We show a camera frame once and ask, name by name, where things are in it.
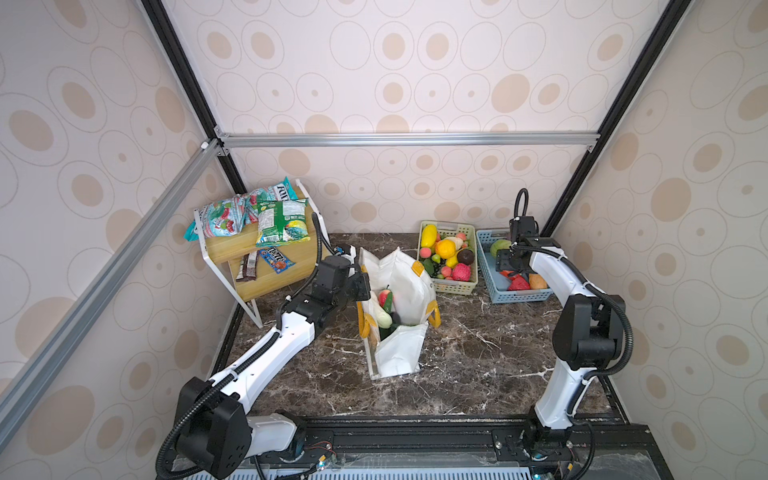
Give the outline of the red yellow apple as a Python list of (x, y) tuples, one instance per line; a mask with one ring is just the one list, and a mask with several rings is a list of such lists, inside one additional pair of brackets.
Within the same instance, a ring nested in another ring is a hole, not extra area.
[(378, 302), (382, 309), (386, 312), (393, 310), (394, 295), (390, 289), (382, 290), (378, 295)]

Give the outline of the white radish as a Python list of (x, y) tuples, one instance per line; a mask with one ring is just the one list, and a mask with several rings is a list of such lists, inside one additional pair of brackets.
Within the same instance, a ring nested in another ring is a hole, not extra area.
[(393, 324), (391, 315), (377, 302), (374, 302), (371, 307), (371, 315), (380, 329), (389, 329)]

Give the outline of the white grocery bag yellow handles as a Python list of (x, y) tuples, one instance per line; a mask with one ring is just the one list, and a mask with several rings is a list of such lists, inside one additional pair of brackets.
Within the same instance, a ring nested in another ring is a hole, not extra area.
[[(433, 281), (421, 262), (399, 249), (378, 258), (363, 249), (359, 263), (368, 273), (371, 298), (357, 304), (358, 329), (370, 378), (381, 380), (420, 370), (419, 357), (429, 327), (441, 325)], [(394, 295), (393, 320), (380, 329), (371, 315), (378, 295), (390, 289)]]

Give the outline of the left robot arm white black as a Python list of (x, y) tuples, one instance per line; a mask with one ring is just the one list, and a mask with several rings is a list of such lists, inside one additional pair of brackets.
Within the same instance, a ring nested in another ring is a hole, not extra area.
[(370, 281), (351, 245), (319, 234), (320, 255), (304, 284), (277, 309), (275, 326), (230, 366), (208, 379), (194, 377), (179, 392), (174, 424), (159, 447), (159, 479), (206, 472), (229, 477), (243, 460), (284, 451), (297, 442), (300, 422), (287, 414), (250, 411), (274, 377), (309, 346), (335, 315), (370, 297)]

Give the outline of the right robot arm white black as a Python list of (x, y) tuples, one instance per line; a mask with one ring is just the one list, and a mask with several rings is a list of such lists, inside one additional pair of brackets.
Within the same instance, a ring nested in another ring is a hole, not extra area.
[(589, 281), (554, 239), (539, 232), (528, 203), (529, 192), (523, 188), (509, 221), (510, 244), (499, 248), (495, 259), (496, 270), (512, 286), (526, 282), (532, 287), (539, 276), (562, 306), (552, 334), (557, 361), (520, 439), (526, 456), (539, 462), (566, 446), (589, 386), (627, 365), (634, 337), (624, 300)]

